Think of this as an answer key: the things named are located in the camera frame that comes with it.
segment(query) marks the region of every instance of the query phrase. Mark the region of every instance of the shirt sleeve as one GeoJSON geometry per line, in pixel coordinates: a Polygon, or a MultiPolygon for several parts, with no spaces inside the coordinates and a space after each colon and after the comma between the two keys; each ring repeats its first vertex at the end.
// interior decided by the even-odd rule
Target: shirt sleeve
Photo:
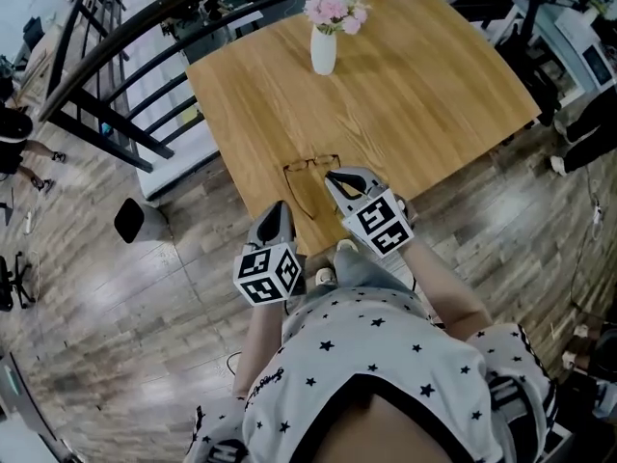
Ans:
{"type": "Polygon", "coordinates": [[[242,461],[247,455],[242,438],[245,403],[243,397],[225,397],[198,406],[184,463],[242,461]]]}
{"type": "Polygon", "coordinates": [[[518,324],[495,324],[468,343],[486,361],[496,430],[507,436],[515,461],[536,461],[557,415],[556,388],[526,332],[518,324]]]}

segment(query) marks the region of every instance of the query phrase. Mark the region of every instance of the black trash can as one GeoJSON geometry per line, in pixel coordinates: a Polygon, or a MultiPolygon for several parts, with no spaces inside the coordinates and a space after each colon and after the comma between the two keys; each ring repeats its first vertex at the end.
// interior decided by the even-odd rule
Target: black trash can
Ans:
{"type": "Polygon", "coordinates": [[[167,219],[158,209],[127,199],[114,220],[126,243],[158,240],[167,230],[167,219]]]}

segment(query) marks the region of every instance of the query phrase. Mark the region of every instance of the wooden table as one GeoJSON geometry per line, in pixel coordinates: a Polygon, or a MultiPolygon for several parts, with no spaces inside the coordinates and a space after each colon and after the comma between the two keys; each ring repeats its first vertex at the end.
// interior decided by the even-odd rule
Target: wooden table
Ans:
{"type": "Polygon", "coordinates": [[[443,0],[363,0],[369,18],[338,35],[335,71],[311,69],[303,15],[202,58],[188,77],[229,172],[255,218],[284,199],[301,250],[345,235],[323,176],[299,159],[338,154],[410,199],[486,152],[540,112],[514,72],[443,0]]]}

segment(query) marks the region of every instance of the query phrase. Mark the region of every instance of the pink flower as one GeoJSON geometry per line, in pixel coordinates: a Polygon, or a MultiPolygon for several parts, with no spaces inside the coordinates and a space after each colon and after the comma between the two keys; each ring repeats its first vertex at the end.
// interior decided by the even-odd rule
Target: pink flower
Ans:
{"type": "Polygon", "coordinates": [[[354,9],[354,17],[360,22],[360,24],[364,24],[368,18],[368,12],[362,7],[357,7],[354,9]]]}
{"type": "Polygon", "coordinates": [[[313,24],[326,24],[330,18],[321,11],[322,0],[308,0],[305,4],[305,14],[313,24]]]}
{"type": "Polygon", "coordinates": [[[358,31],[360,31],[360,26],[362,26],[360,20],[352,17],[351,15],[343,19],[343,31],[348,35],[357,34],[358,31]]]}
{"type": "Polygon", "coordinates": [[[348,14],[347,5],[343,0],[322,0],[319,8],[322,15],[329,19],[342,19],[348,14]]]}

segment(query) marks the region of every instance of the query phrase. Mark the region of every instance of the black pants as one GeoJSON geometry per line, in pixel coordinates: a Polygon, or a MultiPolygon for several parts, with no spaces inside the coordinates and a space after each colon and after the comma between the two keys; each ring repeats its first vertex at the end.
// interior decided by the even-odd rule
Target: black pants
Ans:
{"type": "Polygon", "coordinates": [[[594,128],[592,135],[568,151],[563,158],[566,172],[573,172],[617,148],[617,91],[610,88],[587,105],[576,122],[568,127],[568,139],[575,142],[594,128]]]}

